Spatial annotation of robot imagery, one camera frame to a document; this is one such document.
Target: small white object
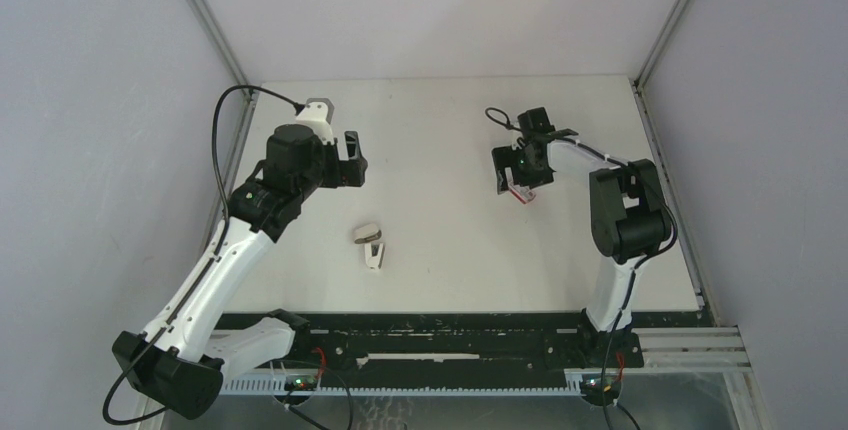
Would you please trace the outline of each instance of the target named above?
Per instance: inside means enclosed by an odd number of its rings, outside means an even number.
[[[365,264],[371,270],[380,270],[383,266],[383,253],[386,249],[385,243],[366,243],[362,246],[365,251]]]
[[[383,236],[383,232],[376,223],[369,223],[363,227],[359,227],[353,231],[353,243],[363,244],[379,240]]]

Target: black cable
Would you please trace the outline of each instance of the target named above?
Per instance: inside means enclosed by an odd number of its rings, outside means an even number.
[[[621,305],[621,308],[618,310],[618,315],[615,316],[615,320],[612,322],[612,329],[610,329],[610,336],[607,340],[607,350],[604,352],[604,362],[601,364],[601,406],[604,409],[604,419],[607,421],[607,427],[610,430],[614,430],[612,425],[612,420],[610,420],[609,410],[607,409],[607,387],[604,382],[604,378],[607,374],[607,360],[609,360],[609,354],[612,350],[612,334],[615,332],[615,329],[618,327],[618,322],[621,321],[622,315],[624,315],[624,309],[627,308],[627,304],[630,303],[630,295],[633,294],[633,286],[636,284],[636,272],[630,274],[630,282],[627,284],[627,293],[624,294],[624,303]]]
[[[629,418],[630,421],[633,422],[633,426],[636,427],[636,430],[642,430],[642,427],[639,426],[639,422],[637,422],[636,419],[633,418],[633,414],[631,414],[630,412],[627,411],[626,408],[624,408],[624,405],[622,405],[620,403],[616,403],[615,406],[618,407],[619,410],[624,412],[625,415],[627,415],[627,418]]]
[[[221,167],[218,164],[218,116],[221,113],[221,107],[223,107],[224,105],[224,100],[227,99],[227,96],[230,93],[236,90],[252,90],[261,93],[267,93],[268,95],[277,97],[280,100],[291,104],[291,106],[294,107],[295,115],[299,114],[301,111],[303,111],[304,108],[306,108],[306,106],[302,103],[297,103],[288,97],[280,95],[279,93],[272,92],[271,90],[266,90],[256,85],[233,85],[232,87],[224,90],[224,93],[222,93],[220,98],[218,98],[218,103],[215,105],[215,113],[212,116],[212,170],[215,172],[215,183],[217,183],[218,185],[218,196],[221,198],[221,203],[224,207],[224,228],[221,231],[221,236],[218,239],[218,243],[215,245],[214,255],[209,258],[209,260],[206,262],[206,265],[204,265],[203,269],[200,271],[200,273],[198,273],[197,278],[195,278],[194,281],[191,282],[191,286],[188,288],[188,291],[183,295],[177,305],[174,306],[174,309],[171,311],[171,314],[165,320],[166,325],[170,325],[174,320],[176,320],[177,316],[179,316],[180,310],[182,310],[186,302],[188,302],[189,297],[191,297],[191,295],[200,285],[200,282],[203,281],[203,278],[209,272],[209,269],[212,268],[212,264],[215,262],[216,258],[221,252],[221,247],[224,245],[224,238],[227,236],[227,231],[230,228],[230,207],[227,203],[227,193],[224,190],[224,182],[221,177]],[[115,383],[112,384],[112,387],[106,394],[106,399],[103,401],[103,420],[106,420],[107,423],[111,425],[131,425],[133,423],[138,423],[149,418],[153,418],[156,415],[159,415],[160,413],[167,410],[167,407],[162,407],[159,410],[156,410],[155,412],[151,412],[147,415],[142,415],[136,418],[131,418],[129,420],[118,420],[112,418],[112,416],[109,415],[109,406],[112,403],[112,398],[114,398],[115,396],[115,391],[117,391],[118,387],[121,385],[121,382],[123,382],[124,379],[127,378],[127,375],[129,375],[129,373],[135,368],[136,364],[139,362],[139,360],[141,360],[141,357],[143,357],[147,353],[147,351],[150,350],[150,348],[152,348],[153,345],[159,340],[159,338],[162,337],[167,328],[168,327],[165,326],[159,329],[159,332],[156,333],[156,336],[154,336],[150,340],[150,342],[145,345],[141,352],[130,362],[127,368],[121,373],[121,376],[118,377],[118,379],[115,380]]]
[[[313,420],[313,419],[312,419],[312,417],[310,417],[309,415],[307,415],[307,414],[305,414],[305,413],[301,412],[300,410],[298,410],[298,409],[297,409],[297,407],[293,407],[293,406],[289,405],[289,407],[288,407],[288,409],[287,409],[287,410],[288,410],[288,411],[290,411],[290,412],[292,412],[293,414],[297,415],[297,416],[298,416],[298,417],[300,417],[303,421],[305,421],[306,423],[308,423],[308,424],[312,425],[312,426],[313,426],[313,427],[315,427],[315,428],[318,428],[318,429],[320,429],[320,430],[330,430],[329,428],[325,427],[324,425],[321,425],[320,423],[318,423],[318,422],[316,422],[315,420]]]
[[[325,373],[329,373],[330,375],[336,377],[336,379],[338,379],[338,381],[341,382],[342,387],[344,387],[345,393],[347,394],[347,407],[348,407],[347,430],[350,430],[353,427],[353,395],[351,395],[351,393],[350,393],[350,387],[347,386],[347,383],[345,383],[344,379],[342,377],[340,377],[338,373],[334,372],[333,370],[330,370],[329,368],[327,368],[326,365],[316,364],[316,363],[313,363],[313,362],[307,362],[305,360],[283,359],[283,363],[294,363],[296,365],[307,365],[307,366],[310,366],[312,368],[323,369]],[[283,403],[286,402],[286,400],[289,398],[289,396],[291,396],[291,394],[293,392],[294,392],[294,389],[289,390],[289,392],[283,398]],[[295,408],[292,407],[291,405],[289,405],[289,407],[287,407],[287,409],[291,410],[292,413],[299,416],[300,418],[303,418],[306,422],[310,423],[314,427],[320,428],[322,430],[329,430],[326,427],[322,426],[320,423],[316,422],[315,420],[308,418],[306,415],[303,414],[303,412],[294,411]]]

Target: wire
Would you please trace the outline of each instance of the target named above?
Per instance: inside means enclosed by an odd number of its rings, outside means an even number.
[[[615,332],[615,329],[618,328],[618,322],[621,321],[622,315],[624,315],[624,309],[627,308],[627,304],[630,303],[630,295],[633,294],[633,286],[636,284],[636,272],[630,274],[630,282],[627,284],[627,293],[624,295],[624,303],[621,305],[621,308],[618,310],[618,315],[615,316],[615,320],[612,323],[612,329],[610,330],[610,336],[607,340],[607,350],[604,352],[604,362],[601,364],[601,407],[604,410],[604,419],[607,421],[607,427],[609,430],[615,430],[615,427],[612,425],[612,420],[610,420],[609,410],[607,409],[607,386],[604,383],[604,377],[607,374],[607,360],[609,360],[610,350],[612,349],[612,334]]]
[[[215,245],[215,251],[212,256],[210,256],[209,260],[206,261],[206,265],[203,266],[203,269],[200,270],[200,273],[197,274],[197,278],[191,282],[191,286],[188,288],[188,291],[183,295],[180,301],[174,306],[174,309],[171,311],[171,314],[165,320],[166,326],[159,329],[159,332],[156,333],[150,342],[144,346],[141,352],[130,362],[127,368],[121,373],[121,376],[115,380],[115,383],[112,384],[112,387],[109,389],[109,392],[106,394],[106,399],[103,401],[103,420],[106,420],[107,423],[111,425],[131,425],[133,423],[142,422],[149,418],[153,418],[156,415],[159,415],[166,411],[167,407],[162,407],[155,412],[148,413],[147,415],[142,415],[140,417],[131,418],[129,420],[118,420],[109,415],[109,406],[112,403],[112,398],[115,396],[115,391],[117,391],[118,387],[121,385],[121,382],[127,378],[127,375],[135,368],[136,364],[141,360],[141,358],[150,350],[153,345],[162,337],[167,330],[168,326],[173,323],[174,320],[179,316],[180,311],[185,306],[188,299],[194,294],[194,291],[197,290],[197,287],[200,286],[200,282],[203,281],[203,278],[209,272],[209,269],[212,268],[212,264],[215,262],[216,258],[221,252],[221,247],[224,245],[224,238],[227,236],[227,231],[230,228],[230,207],[227,203],[227,193],[224,190],[224,182],[221,177],[221,166],[218,164],[218,116],[221,113],[221,107],[224,105],[224,101],[227,99],[227,96],[236,91],[236,90],[252,90],[261,93],[267,93],[268,95],[274,96],[283,100],[286,103],[289,103],[294,107],[295,115],[299,114],[303,111],[306,106],[302,103],[297,103],[294,100],[280,95],[279,93],[272,92],[271,90],[266,90],[262,87],[258,87],[256,85],[233,85],[232,87],[224,90],[224,93],[218,98],[218,103],[215,105],[215,113],[212,116],[212,170],[215,172],[215,183],[218,185],[218,196],[221,198],[221,204],[223,205],[223,213],[224,213],[224,228],[221,231],[221,236],[218,239],[218,243]]]
[[[348,405],[347,430],[350,430],[350,429],[353,427],[353,395],[351,395],[351,393],[350,393],[350,387],[348,387],[348,386],[347,386],[347,383],[345,383],[344,379],[342,379],[342,377],[340,377],[338,373],[336,373],[336,372],[334,372],[333,370],[330,370],[329,368],[327,368],[327,365],[326,365],[326,362],[325,362],[325,361],[323,361],[323,362],[319,365],[319,364],[312,363],[312,362],[307,362],[307,361],[304,361],[304,360],[290,360],[290,359],[283,359],[283,363],[294,363],[294,364],[297,364],[297,365],[307,365],[307,366],[312,367],[312,368],[318,368],[319,370],[320,370],[320,369],[323,369],[324,371],[326,371],[326,372],[327,372],[327,373],[329,373],[330,375],[334,376],[334,377],[335,377],[335,378],[336,378],[339,382],[341,382],[342,387],[344,387],[344,389],[345,389],[345,393],[347,394],[347,405]],[[291,396],[291,394],[294,392],[294,390],[295,390],[295,389],[294,389],[294,388],[292,388],[291,390],[289,390],[289,392],[286,394],[286,396],[285,396],[285,397],[283,397],[283,403],[284,403],[284,404],[285,404],[286,400],[287,400],[287,399]],[[292,406],[290,406],[290,405],[289,405],[289,406],[287,406],[287,409],[288,409],[288,410],[291,410],[291,411],[292,411],[292,413],[294,413],[294,414],[295,414],[295,415],[297,415],[298,417],[300,417],[300,418],[304,419],[307,423],[311,424],[312,426],[314,426],[314,427],[316,427],[316,428],[320,428],[321,430],[329,430],[327,427],[324,427],[323,425],[321,425],[320,423],[316,422],[315,420],[312,420],[311,418],[309,418],[309,417],[307,417],[306,415],[304,415],[302,412],[300,412],[300,411],[295,411],[295,408],[294,408],[294,407],[292,407]]]
[[[633,426],[636,427],[636,430],[642,430],[642,427],[639,426],[639,422],[637,422],[636,419],[633,418],[632,413],[630,413],[629,411],[627,411],[626,408],[624,408],[624,405],[622,405],[620,403],[616,403],[615,406],[618,407],[619,410],[624,412],[625,415],[627,415],[627,418],[629,418],[630,421],[633,422]]]
[[[324,375],[324,370],[327,368],[327,355],[324,354],[324,350],[321,347],[313,348],[312,353],[321,355],[321,368],[318,370],[318,375],[315,376],[320,382],[321,377]]]
[[[624,367],[626,366],[624,354],[621,352],[615,352],[615,359],[618,361],[618,376],[615,377],[615,381],[620,382],[624,380]]]

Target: floor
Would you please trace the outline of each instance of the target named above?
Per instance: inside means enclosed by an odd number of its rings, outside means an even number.
[[[247,277],[227,311],[577,311],[595,286],[601,256],[589,229],[587,177],[556,175],[522,205],[497,195],[491,149],[507,131],[483,115],[544,106],[557,128],[577,130],[628,159],[651,152],[623,76],[359,80],[269,83],[304,101],[329,98],[333,129],[359,132],[369,161],[362,188],[317,190],[303,213]],[[262,95],[237,182],[264,158],[265,141],[291,123],[291,108]],[[352,231],[383,231],[379,274]],[[698,308],[680,247],[652,260],[637,310]]]

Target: metal frame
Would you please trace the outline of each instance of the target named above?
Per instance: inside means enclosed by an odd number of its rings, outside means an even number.
[[[657,63],[668,46],[672,35],[674,35],[675,30],[677,30],[677,25],[680,23],[681,17],[691,4],[692,0],[675,0],[674,5],[671,7],[671,12],[669,12],[662,29],[660,29],[660,34],[657,36],[656,41],[654,41],[654,45],[651,47],[651,50],[648,52],[648,58],[645,59],[645,63],[642,64],[642,68],[639,70],[639,75],[636,77],[635,85],[639,91],[645,88],[645,85],[648,83],[648,79],[651,78],[654,68],[656,68]]]
[[[221,29],[218,20],[212,13],[209,3],[206,0],[186,0],[186,3],[188,3],[189,7],[191,7],[195,17],[197,17],[198,23],[209,38],[209,42],[215,48],[215,52],[218,54],[218,57],[221,59],[221,63],[224,64],[224,67],[227,69],[227,72],[230,74],[233,82],[238,85],[246,85],[250,83],[239,64],[238,59],[236,58],[235,52],[233,52],[232,47],[230,47],[230,44],[224,35],[224,31]],[[227,163],[223,175],[224,187],[228,191],[232,189],[232,182],[235,178],[236,171],[238,170],[238,162],[241,158],[241,152],[244,150],[244,141],[247,138],[247,129],[250,128],[250,121],[253,118],[253,110],[256,104],[255,98],[250,97],[250,92],[244,90],[241,94],[244,99],[241,105],[241,117],[239,118],[236,136],[227,151]],[[207,240],[208,237],[212,235],[215,224],[218,221],[218,217],[221,215],[221,207],[222,203],[217,202],[209,214],[209,218],[206,223]],[[203,253],[205,248],[206,241],[201,243],[198,255]]]
[[[628,368],[627,373],[630,375],[657,375],[657,374],[674,374],[674,373],[722,373],[728,376],[728,382],[739,382],[737,376],[744,376],[751,373],[751,364],[748,360],[748,355],[745,352],[742,339],[739,336],[737,328],[642,328],[635,329],[642,342],[641,349],[645,357],[645,366],[642,368]],[[216,337],[228,335],[228,331],[217,331]],[[394,354],[392,360],[407,360],[409,362],[421,363],[422,359],[439,358],[428,357],[427,354]],[[505,359],[514,360],[515,355],[505,356]],[[534,367],[531,364],[524,364],[523,361],[518,362],[515,369],[522,374],[537,371],[539,373],[550,374],[550,369],[544,365]],[[444,365],[445,363],[436,363],[434,365]],[[257,369],[254,372],[236,378],[232,382],[225,385],[221,395],[285,395],[286,390],[284,384],[285,378],[280,378],[280,370]],[[346,376],[343,370],[335,369],[336,373],[342,373]],[[373,371],[370,368],[365,368],[363,371]],[[291,368],[285,369],[286,377],[291,380],[305,375],[312,375],[315,370],[308,368],[299,368],[294,365]],[[567,368],[562,369],[562,373],[554,374],[553,378],[548,378],[548,383],[538,384],[523,384],[520,378],[510,377],[515,384],[509,387],[474,387],[473,384],[467,386],[445,385],[440,387],[430,387],[422,385],[396,386],[385,388],[382,386],[352,386],[351,394],[354,396],[385,396],[402,395],[402,396],[580,396],[580,383],[587,379],[596,377],[600,372],[600,368]],[[410,375],[410,380],[416,379],[417,375]],[[744,410],[745,402],[753,401],[750,392],[744,391],[747,386],[733,387],[732,396],[734,402],[739,402],[740,411]],[[336,386],[327,386],[318,389],[315,392],[299,392],[302,394],[320,394],[320,395],[344,395],[344,389]]]

